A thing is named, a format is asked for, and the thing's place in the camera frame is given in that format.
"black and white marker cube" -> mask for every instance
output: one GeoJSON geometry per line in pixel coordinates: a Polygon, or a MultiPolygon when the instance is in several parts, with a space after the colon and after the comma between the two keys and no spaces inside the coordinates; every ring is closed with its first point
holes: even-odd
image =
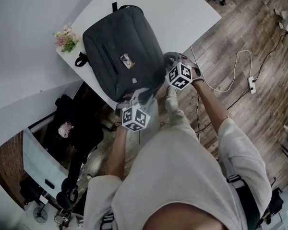
{"type": "Polygon", "coordinates": [[[190,83],[192,83],[192,71],[190,66],[185,66],[180,62],[168,73],[168,83],[179,89],[183,90],[190,83]]]}
{"type": "Polygon", "coordinates": [[[138,131],[147,127],[150,116],[136,106],[123,108],[122,125],[132,131],[138,131]]]}

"strap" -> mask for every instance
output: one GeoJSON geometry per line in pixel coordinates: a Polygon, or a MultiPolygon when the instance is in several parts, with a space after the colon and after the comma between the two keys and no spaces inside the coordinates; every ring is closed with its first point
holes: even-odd
{"type": "Polygon", "coordinates": [[[112,3],[113,12],[117,11],[117,2],[112,3]]]}
{"type": "Polygon", "coordinates": [[[88,62],[88,58],[85,54],[80,52],[79,57],[76,59],[75,66],[83,67],[88,62]]]}
{"type": "Polygon", "coordinates": [[[188,66],[192,67],[195,70],[195,73],[197,75],[196,78],[192,79],[192,82],[196,82],[196,81],[204,81],[204,78],[202,76],[202,72],[200,70],[200,68],[198,67],[198,65],[196,63],[192,63],[192,64],[187,64],[188,66]]]}
{"type": "Polygon", "coordinates": [[[254,230],[260,220],[260,213],[252,192],[247,183],[239,175],[227,178],[237,191],[248,225],[248,230],[254,230]]]}
{"type": "Polygon", "coordinates": [[[125,8],[127,8],[127,7],[138,8],[138,9],[142,12],[142,14],[144,14],[144,13],[143,13],[143,10],[142,10],[141,8],[139,8],[138,6],[135,6],[135,5],[123,5],[123,6],[120,7],[120,10],[125,9],[125,8]]]}

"white cable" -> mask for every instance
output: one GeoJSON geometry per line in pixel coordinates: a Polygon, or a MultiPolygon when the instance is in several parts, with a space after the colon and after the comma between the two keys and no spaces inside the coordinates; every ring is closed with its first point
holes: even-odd
{"type": "MultiPolygon", "coordinates": [[[[192,49],[192,46],[190,46],[190,48],[191,48],[192,54],[193,54],[193,56],[194,56],[195,63],[197,64],[197,62],[196,62],[196,58],[195,58],[195,54],[194,54],[193,49],[192,49]]],[[[247,49],[245,49],[245,50],[241,50],[241,51],[239,51],[238,53],[241,53],[241,52],[244,52],[244,51],[247,51],[247,52],[250,53],[250,51],[247,50],[247,49]]],[[[204,75],[202,74],[202,77],[203,77],[205,83],[208,85],[209,88],[211,88],[211,89],[213,89],[213,90],[215,90],[215,91],[221,92],[221,93],[225,93],[225,92],[227,92],[227,91],[230,90],[230,88],[231,88],[231,86],[232,86],[232,84],[234,83],[235,78],[236,78],[236,65],[237,65],[238,53],[236,54],[236,62],[235,62],[235,66],[234,66],[234,79],[232,80],[232,82],[231,82],[230,86],[228,87],[228,89],[225,90],[225,91],[221,91],[221,90],[216,90],[216,89],[212,88],[212,87],[207,83],[207,81],[206,81],[204,75]]],[[[250,68],[249,77],[251,76],[251,70],[252,70],[252,54],[251,54],[251,53],[250,53],[250,58],[251,58],[251,68],[250,68]]]]}
{"type": "Polygon", "coordinates": [[[190,46],[190,48],[191,48],[192,54],[193,54],[193,56],[194,56],[195,63],[197,64],[196,57],[195,57],[195,54],[194,54],[194,52],[193,52],[192,46],[190,46]]]}

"pink flower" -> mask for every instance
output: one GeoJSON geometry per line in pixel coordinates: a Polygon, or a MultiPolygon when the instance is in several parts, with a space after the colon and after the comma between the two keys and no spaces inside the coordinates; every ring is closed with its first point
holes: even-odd
{"type": "Polygon", "coordinates": [[[64,47],[67,43],[67,37],[65,35],[60,35],[57,37],[57,45],[59,47],[64,47]]]}

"backpack zipper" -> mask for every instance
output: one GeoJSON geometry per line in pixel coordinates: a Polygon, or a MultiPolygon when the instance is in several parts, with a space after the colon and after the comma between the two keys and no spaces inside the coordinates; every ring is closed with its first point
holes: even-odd
{"type": "Polygon", "coordinates": [[[117,68],[116,68],[116,66],[115,66],[115,64],[114,64],[114,62],[113,62],[113,60],[112,60],[112,58],[111,58],[109,52],[107,51],[106,47],[105,47],[103,44],[102,44],[101,46],[102,46],[102,48],[103,48],[105,54],[107,55],[107,57],[108,57],[108,59],[109,59],[111,65],[112,65],[112,67],[113,67],[113,70],[115,71],[116,74],[118,74],[119,71],[117,71],[117,68]]]}

